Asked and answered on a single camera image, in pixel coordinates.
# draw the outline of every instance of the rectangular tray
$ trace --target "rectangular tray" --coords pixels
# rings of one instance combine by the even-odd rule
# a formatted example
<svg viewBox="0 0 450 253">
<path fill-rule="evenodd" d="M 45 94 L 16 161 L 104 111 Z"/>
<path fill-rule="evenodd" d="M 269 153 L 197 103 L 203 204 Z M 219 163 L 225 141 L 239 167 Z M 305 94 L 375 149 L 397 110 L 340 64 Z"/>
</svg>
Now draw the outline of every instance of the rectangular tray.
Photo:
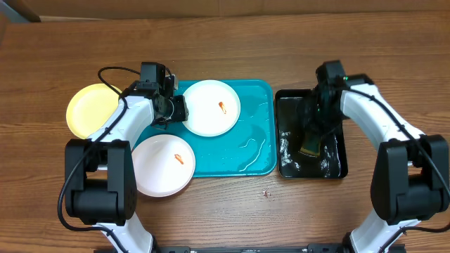
<svg viewBox="0 0 450 253">
<path fill-rule="evenodd" d="M 180 81 L 181 95 L 198 81 Z M 273 93 L 262 80 L 222 80 L 240 100 L 240 116 L 234 127 L 215 137 L 191 133 L 181 122 L 169 124 L 166 131 L 147 127 L 136 146 L 158 134 L 173 134 L 184 139 L 195 155 L 194 177 L 261 176 L 276 166 L 276 132 Z"/>
<path fill-rule="evenodd" d="M 300 153 L 303 142 L 297 103 L 309 89 L 284 89 L 275 95 L 278 169 L 286 178 L 342 179 L 348 173 L 342 124 L 321 142 L 319 157 Z"/>
</svg>

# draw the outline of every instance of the wood grain surface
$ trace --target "wood grain surface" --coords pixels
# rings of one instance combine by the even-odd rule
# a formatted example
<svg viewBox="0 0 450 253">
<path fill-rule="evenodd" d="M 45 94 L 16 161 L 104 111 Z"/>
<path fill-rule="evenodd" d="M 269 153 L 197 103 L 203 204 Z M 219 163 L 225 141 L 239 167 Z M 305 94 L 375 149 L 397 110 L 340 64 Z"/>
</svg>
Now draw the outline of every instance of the wood grain surface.
<svg viewBox="0 0 450 253">
<path fill-rule="evenodd" d="M 427 134 L 450 139 L 450 13 L 354 13 L 247 18 L 9 25 L 0 48 L 0 252 L 91 252 L 95 232 L 67 231 L 56 215 L 70 138 L 65 109 L 104 66 L 158 61 L 179 79 L 259 78 L 312 88 L 315 69 L 340 59 Z M 125 88 L 138 78 L 110 71 Z M 339 242 L 370 212 L 376 152 L 346 121 L 343 180 L 268 176 L 194 179 L 180 195 L 139 196 L 137 214 L 161 245 L 289 246 Z M 271 197 L 262 195 L 270 186 Z M 438 214 L 423 226 L 440 227 Z M 80 225 L 76 219 L 73 224 Z M 450 252 L 449 233 L 410 232 L 409 252 Z"/>
</svg>

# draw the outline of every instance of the black bracket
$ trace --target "black bracket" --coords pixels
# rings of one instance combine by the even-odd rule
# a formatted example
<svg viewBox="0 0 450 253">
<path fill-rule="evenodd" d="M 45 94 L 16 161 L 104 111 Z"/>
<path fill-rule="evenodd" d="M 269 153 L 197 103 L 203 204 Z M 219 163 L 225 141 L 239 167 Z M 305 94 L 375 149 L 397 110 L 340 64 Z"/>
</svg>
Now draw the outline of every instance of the black bracket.
<svg viewBox="0 0 450 253">
<path fill-rule="evenodd" d="M 422 147 L 431 156 L 449 185 L 449 147 L 440 135 L 421 136 Z M 421 167 L 421 173 L 408 175 L 408 161 Z M 389 225 L 418 219 L 425 221 L 449 206 L 432 167 L 424 160 L 412 141 L 392 139 L 380 144 L 371 185 L 371 199 L 377 215 Z"/>
<path fill-rule="evenodd" d="M 72 139 L 65 146 L 65 179 L 84 151 L 92 145 L 90 140 Z M 88 179 L 99 165 L 108 166 L 108 179 Z M 131 148 L 128 141 L 99 143 L 76 170 L 67 185 L 65 208 L 71 217 L 86 225 L 98 222 L 123 226 L 133 216 L 137 203 Z"/>
</svg>

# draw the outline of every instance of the white plate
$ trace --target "white plate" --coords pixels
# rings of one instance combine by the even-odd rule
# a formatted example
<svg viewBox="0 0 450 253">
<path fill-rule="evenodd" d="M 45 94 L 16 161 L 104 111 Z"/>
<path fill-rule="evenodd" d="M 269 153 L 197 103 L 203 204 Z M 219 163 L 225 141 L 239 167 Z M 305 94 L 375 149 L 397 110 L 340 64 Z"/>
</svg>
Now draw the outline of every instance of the white plate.
<svg viewBox="0 0 450 253">
<path fill-rule="evenodd" d="M 228 84 L 205 80 L 189 87 L 183 95 L 189 110 L 188 120 L 183 124 L 199 136 L 224 134 L 238 121 L 239 97 Z M 226 113 L 222 111 L 220 102 L 224 104 Z"/>
<path fill-rule="evenodd" d="M 175 158 L 176 154 L 184 164 Z M 179 192 L 194 175 L 194 152 L 177 136 L 161 134 L 148 138 L 134 149 L 132 156 L 138 190 L 151 197 Z"/>
</svg>

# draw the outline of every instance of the plate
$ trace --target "plate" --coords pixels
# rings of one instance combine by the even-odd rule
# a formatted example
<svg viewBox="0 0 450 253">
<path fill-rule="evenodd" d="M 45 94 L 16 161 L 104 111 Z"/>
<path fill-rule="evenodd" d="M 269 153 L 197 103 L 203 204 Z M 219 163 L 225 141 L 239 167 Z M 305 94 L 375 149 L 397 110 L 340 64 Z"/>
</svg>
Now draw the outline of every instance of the plate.
<svg viewBox="0 0 450 253">
<path fill-rule="evenodd" d="M 65 120 L 76 137 L 87 138 L 106 123 L 118 105 L 119 96 L 113 90 L 105 84 L 92 84 L 73 96 Z"/>
<path fill-rule="evenodd" d="M 177 136 L 160 134 L 148 138 L 131 155 L 138 191 L 151 197 L 179 192 L 194 175 L 194 152 Z M 175 155 L 181 157 L 183 164 Z"/>
<path fill-rule="evenodd" d="M 199 136 L 219 136 L 238 121 L 239 97 L 228 84 L 205 80 L 189 87 L 183 95 L 189 110 L 188 120 L 183 124 Z"/>
</svg>

